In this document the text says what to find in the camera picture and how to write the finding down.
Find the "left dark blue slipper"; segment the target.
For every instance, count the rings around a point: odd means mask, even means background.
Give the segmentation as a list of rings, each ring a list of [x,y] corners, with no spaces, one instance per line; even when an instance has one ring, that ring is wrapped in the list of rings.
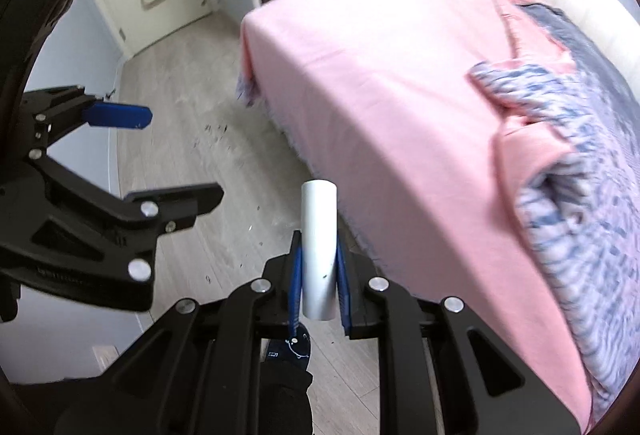
[[[286,340],[271,340],[265,360],[270,363],[289,363],[297,369],[307,370],[311,355],[309,332],[299,323],[295,334]]]

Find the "blue floral blanket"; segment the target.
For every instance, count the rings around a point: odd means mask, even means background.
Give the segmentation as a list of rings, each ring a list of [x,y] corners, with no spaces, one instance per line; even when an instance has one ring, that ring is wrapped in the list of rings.
[[[506,199],[559,302],[603,418],[639,360],[639,105],[561,10],[505,6],[515,56],[472,82],[506,112]]]

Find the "pink bed with sheet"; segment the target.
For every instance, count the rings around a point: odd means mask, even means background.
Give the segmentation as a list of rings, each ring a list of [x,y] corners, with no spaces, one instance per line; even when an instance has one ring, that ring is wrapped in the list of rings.
[[[412,294],[463,299],[587,427],[582,357],[514,216],[514,190],[570,146],[497,106],[474,65],[570,73],[532,0],[273,0],[241,24],[263,101],[358,242]]]

